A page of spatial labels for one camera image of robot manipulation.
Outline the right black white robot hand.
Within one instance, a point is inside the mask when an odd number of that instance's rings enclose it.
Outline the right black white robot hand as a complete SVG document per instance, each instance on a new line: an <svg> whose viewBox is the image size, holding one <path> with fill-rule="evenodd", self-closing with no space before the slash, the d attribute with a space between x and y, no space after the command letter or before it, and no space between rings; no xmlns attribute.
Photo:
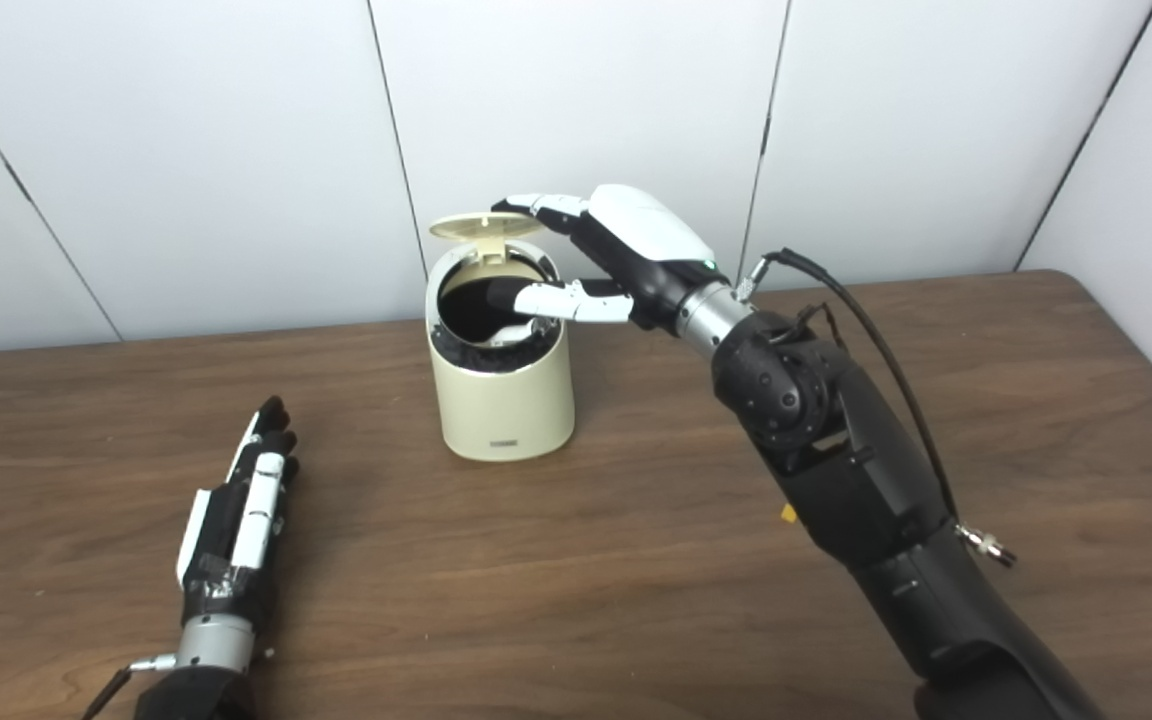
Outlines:
<svg viewBox="0 0 1152 720"><path fill-rule="evenodd" d="M486 301L495 309L567 323L634 323L679 336L687 297L723 281L707 242L662 202L630 185L600 184L589 199L516 194L493 210L538 220L605 273L594 281L488 281Z"/></svg>

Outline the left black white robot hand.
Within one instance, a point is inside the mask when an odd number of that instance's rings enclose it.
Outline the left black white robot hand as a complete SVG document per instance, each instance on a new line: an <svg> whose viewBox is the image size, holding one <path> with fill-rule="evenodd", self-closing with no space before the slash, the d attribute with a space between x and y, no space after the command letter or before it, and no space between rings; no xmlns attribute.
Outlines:
<svg viewBox="0 0 1152 720"><path fill-rule="evenodd" d="M196 492L175 561L183 623L232 615L255 632L268 629L276 607L276 547L300 473L296 445L283 397L266 397L238 441L227 478Z"/></svg>

